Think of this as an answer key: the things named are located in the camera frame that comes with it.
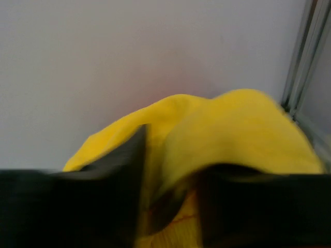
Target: white backdrop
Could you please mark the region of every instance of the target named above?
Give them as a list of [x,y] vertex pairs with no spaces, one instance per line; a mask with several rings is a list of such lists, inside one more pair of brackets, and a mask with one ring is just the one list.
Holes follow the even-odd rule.
[[281,99],[304,0],[0,2],[0,167],[63,167],[168,95]]

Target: blurry black object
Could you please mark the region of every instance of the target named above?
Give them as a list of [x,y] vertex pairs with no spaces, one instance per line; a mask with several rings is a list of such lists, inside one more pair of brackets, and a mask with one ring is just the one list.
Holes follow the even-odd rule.
[[79,172],[0,172],[0,247],[133,247],[146,128]]
[[222,167],[197,187],[204,247],[331,246],[331,176],[268,175]]

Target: yellow cloth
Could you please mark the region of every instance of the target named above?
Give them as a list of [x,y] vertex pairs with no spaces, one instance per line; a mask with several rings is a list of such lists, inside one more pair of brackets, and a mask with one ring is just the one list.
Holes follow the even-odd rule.
[[[64,171],[80,169],[111,151],[138,126],[151,124],[143,204],[162,195],[190,174],[220,163],[262,172],[322,173],[323,166],[302,131],[271,98],[252,89],[234,90],[214,99],[167,97],[131,113],[92,135]],[[198,247],[194,195],[162,232],[137,242],[139,247]]]

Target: yellow fabric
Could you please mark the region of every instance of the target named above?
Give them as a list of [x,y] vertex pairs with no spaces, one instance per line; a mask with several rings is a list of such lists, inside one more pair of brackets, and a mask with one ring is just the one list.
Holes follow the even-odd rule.
[[[234,90],[211,100],[189,95],[167,97],[89,137],[64,171],[80,169],[111,151],[146,123],[151,125],[143,186],[145,206],[152,195],[162,195],[188,175],[216,163],[278,174],[323,171],[302,131],[271,98],[252,89]],[[194,200],[188,197],[173,224],[142,238],[137,246],[199,246],[195,215]]]

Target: yellow garment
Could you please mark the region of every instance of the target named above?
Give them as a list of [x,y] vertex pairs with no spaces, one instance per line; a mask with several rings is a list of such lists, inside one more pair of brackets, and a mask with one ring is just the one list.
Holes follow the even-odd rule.
[[[151,125],[144,206],[149,206],[152,195],[162,195],[180,180],[213,164],[240,164],[276,174],[323,171],[302,131],[277,103],[252,89],[234,90],[211,100],[189,95],[167,97],[89,137],[64,171],[96,160],[147,123]],[[186,199],[172,224],[142,238],[137,246],[198,247],[193,198]]]

